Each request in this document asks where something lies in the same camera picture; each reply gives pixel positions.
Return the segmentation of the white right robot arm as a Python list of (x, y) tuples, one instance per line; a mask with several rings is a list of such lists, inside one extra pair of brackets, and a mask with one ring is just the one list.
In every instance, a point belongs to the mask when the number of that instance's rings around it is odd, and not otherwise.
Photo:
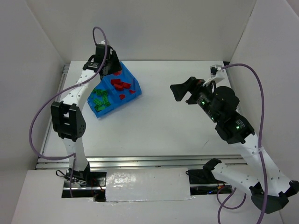
[(199, 105), (216, 124), (215, 130), (222, 140), (233, 147), (254, 171), (253, 175), (229, 168), (219, 159), (211, 159), (203, 166), (204, 177), (209, 181), (222, 181), (250, 195), (253, 204), (262, 209), (267, 196), (265, 213), (283, 209), (288, 198), (297, 194), (299, 182), (289, 179), (277, 167), (264, 148), (258, 146), (258, 136), (245, 117), (237, 112), (240, 102), (235, 92), (227, 86), (209, 85), (202, 79), (190, 77), (182, 84), (172, 84), (170, 89), (176, 101), (189, 92), (189, 105)]

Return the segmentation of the long green lego plate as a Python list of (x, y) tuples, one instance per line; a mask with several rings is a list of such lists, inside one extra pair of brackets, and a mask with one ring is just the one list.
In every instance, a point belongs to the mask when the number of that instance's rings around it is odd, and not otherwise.
[(97, 99), (97, 98), (95, 98), (95, 99), (93, 100), (93, 102), (94, 102), (96, 105), (98, 105), (98, 106), (102, 106), (102, 105), (103, 105), (103, 102), (102, 102), (101, 100)]

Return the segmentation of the red two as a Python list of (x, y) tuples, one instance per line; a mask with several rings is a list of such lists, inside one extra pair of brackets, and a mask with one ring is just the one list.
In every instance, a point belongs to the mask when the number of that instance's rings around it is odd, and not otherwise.
[(111, 84), (112, 85), (115, 85), (115, 84), (121, 85), (121, 80), (120, 79), (111, 79)]

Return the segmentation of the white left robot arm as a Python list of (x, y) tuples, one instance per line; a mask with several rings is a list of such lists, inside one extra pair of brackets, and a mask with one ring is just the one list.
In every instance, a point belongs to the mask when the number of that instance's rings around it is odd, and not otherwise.
[(93, 89), (105, 75), (121, 70), (116, 51), (108, 47), (105, 63), (99, 69), (102, 60), (98, 54), (92, 55), (83, 66), (81, 75), (73, 88), (60, 102), (51, 105), (52, 125), (54, 131), (62, 139), (67, 154), (76, 154), (69, 159), (69, 173), (75, 179), (89, 182), (91, 179), (90, 165), (85, 156), (82, 136), (86, 130), (86, 122), (82, 109)]

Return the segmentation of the red green rounded lego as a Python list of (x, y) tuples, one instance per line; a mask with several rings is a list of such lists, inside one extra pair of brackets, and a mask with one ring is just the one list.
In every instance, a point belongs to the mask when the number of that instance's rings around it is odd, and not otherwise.
[(130, 83), (125, 83), (125, 82), (122, 82), (121, 84), (124, 88), (126, 89), (129, 89), (131, 87), (131, 84)]

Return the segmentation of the green numbered lego brick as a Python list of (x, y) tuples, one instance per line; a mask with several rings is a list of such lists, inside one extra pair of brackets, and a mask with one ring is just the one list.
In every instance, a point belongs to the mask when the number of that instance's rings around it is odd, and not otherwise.
[(106, 107), (109, 107), (111, 105), (110, 101), (108, 100), (108, 97), (107, 96), (103, 96), (102, 97), (103, 99), (103, 103)]

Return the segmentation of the red rounded lego brick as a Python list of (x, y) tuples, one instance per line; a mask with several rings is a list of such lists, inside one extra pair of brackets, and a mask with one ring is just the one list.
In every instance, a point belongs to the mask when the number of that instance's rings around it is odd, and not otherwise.
[(118, 85), (118, 84), (115, 84), (114, 87), (115, 87), (115, 89), (118, 90), (118, 91), (123, 91), (123, 90), (124, 90), (124, 87), (121, 86), (121, 85)]

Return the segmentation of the green square lego brick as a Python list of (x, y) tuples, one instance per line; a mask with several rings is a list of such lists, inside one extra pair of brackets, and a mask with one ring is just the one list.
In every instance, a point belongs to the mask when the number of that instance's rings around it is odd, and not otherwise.
[(99, 106), (99, 105), (96, 105), (94, 107), (94, 109), (95, 109), (96, 112), (100, 112), (100, 111), (104, 110), (105, 108), (106, 108), (105, 106)]

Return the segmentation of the tiny red lego brick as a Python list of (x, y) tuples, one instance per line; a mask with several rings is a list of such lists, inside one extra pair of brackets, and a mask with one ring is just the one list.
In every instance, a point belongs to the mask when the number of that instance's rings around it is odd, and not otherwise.
[(118, 71), (118, 72), (115, 72), (115, 73), (114, 73), (115, 76), (118, 76), (118, 75), (120, 75), (120, 74), (121, 74), (121, 71)]

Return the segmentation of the large red green lego assembly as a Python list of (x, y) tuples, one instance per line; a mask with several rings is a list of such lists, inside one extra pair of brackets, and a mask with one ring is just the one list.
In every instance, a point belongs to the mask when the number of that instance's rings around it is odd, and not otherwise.
[(103, 91), (101, 92), (101, 94), (102, 94), (102, 96), (107, 96), (107, 95), (108, 95), (108, 91), (107, 91), (107, 90), (103, 90)]

